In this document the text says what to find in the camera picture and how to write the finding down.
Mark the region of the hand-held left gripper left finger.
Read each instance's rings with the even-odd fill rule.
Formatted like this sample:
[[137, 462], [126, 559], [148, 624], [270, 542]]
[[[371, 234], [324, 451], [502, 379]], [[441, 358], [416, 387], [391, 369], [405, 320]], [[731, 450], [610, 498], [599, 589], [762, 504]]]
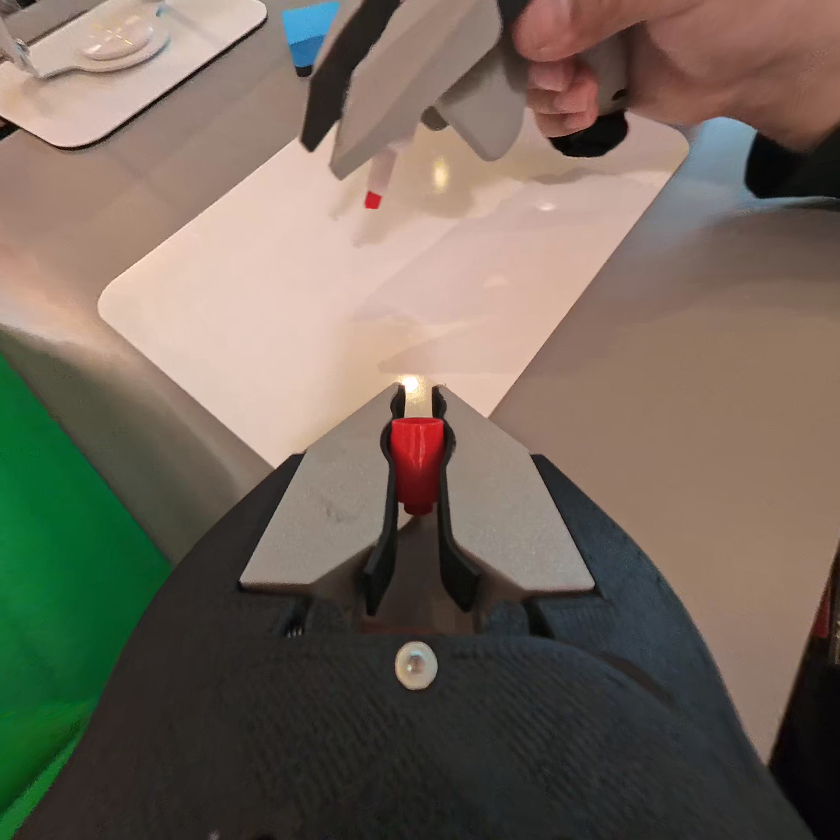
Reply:
[[390, 441], [405, 403], [392, 384], [308, 447], [239, 578], [244, 590], [378, 612], [396, 566]]

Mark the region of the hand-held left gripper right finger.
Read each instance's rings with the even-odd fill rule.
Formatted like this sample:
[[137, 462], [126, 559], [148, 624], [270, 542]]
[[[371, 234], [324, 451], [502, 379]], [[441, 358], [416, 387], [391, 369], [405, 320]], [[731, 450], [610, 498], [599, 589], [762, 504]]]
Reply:
[[443, 586], [461, 611], [592, 592], [595, 581], [529, 451], [443, 385], [437, 542]]

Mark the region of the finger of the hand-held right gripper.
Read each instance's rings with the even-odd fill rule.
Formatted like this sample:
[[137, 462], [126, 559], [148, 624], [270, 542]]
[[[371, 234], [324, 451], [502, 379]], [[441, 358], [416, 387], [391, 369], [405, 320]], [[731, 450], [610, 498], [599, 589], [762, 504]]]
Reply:
[[342, 180], [412, 133], [426, 109], [501, 37], [497, 2], [353, 2], [340, 11], [310, 78], [301, 145], [334, 132]]
[[423, 112], [432, 131], [450, 128], [481, 160], [498, 161], [517, 140], [527, 71], [516, 56], [484, 56]]

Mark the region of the blue eraser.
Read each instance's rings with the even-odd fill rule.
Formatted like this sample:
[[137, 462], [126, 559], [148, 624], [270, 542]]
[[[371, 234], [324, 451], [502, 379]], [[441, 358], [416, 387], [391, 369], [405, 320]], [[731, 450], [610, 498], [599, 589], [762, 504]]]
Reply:
[[339, 9], [339, 2], [316, 2], [282, 11], [281, 21], [287, 45], [299, 78], [311, 75], [322, 43]]

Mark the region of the red dry-erase marker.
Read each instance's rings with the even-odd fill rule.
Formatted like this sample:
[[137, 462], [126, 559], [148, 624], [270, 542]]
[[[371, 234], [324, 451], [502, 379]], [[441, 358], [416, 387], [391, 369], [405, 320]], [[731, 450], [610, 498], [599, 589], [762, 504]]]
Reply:
[[364, 197], [365, 209], [375, 210], [381, 206], [401, 150], [402, 146], [399, 143], [391, 143], [371, 158]]

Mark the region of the red marker cap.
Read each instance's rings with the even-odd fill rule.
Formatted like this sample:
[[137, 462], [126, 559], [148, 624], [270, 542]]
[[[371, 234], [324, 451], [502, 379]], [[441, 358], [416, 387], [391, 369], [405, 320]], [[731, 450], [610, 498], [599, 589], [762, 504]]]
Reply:
[[443, 420], [397, 418], [391, 424], [388, 447], [395, 468], [397, 502], [410, 516], [432, 513], [438, 503], [439, 474], [445, 452]]

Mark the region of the white whiteboard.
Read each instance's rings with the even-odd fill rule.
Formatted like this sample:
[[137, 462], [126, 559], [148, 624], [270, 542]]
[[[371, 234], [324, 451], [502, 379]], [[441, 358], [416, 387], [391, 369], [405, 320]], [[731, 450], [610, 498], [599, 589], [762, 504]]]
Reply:
[[571, 160], [527, 120], [500, 161], [419, 129], [378, 209], [298, 142], [116, 277], [103, 321], [278, 466], [387, 385], [488, 416], [686, 158], [631, 116]]

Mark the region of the person's right hand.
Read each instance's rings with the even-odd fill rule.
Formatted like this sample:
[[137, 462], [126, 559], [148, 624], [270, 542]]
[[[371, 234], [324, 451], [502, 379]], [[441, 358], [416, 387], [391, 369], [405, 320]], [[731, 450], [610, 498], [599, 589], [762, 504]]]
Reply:
[[599, 82], [582, 55], [622, 32], [628, 107], [648, 119], [735, 119], [795, 152], [838, 126], [838, 1], [534, 1], [512, 39], [546, 137], [597, 119]]

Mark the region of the green plastic bin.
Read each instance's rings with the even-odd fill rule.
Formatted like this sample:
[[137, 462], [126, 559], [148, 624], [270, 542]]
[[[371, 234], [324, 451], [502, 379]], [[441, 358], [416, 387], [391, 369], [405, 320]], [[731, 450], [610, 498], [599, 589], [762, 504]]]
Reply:
[[81, 740], [171, 566], [1, 360], [1, 838]]

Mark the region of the clear acrylic stand foot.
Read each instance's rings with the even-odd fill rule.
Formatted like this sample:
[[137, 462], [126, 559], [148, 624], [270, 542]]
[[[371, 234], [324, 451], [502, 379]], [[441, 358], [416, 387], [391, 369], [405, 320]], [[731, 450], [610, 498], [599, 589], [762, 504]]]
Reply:
[[107, 74], [156, 57], [170, 42], [165, 2], [100, 2], [47, 29], [37, 39], [14, 32], [2, 17], [2, 57], [37, 80], [84, 72]]

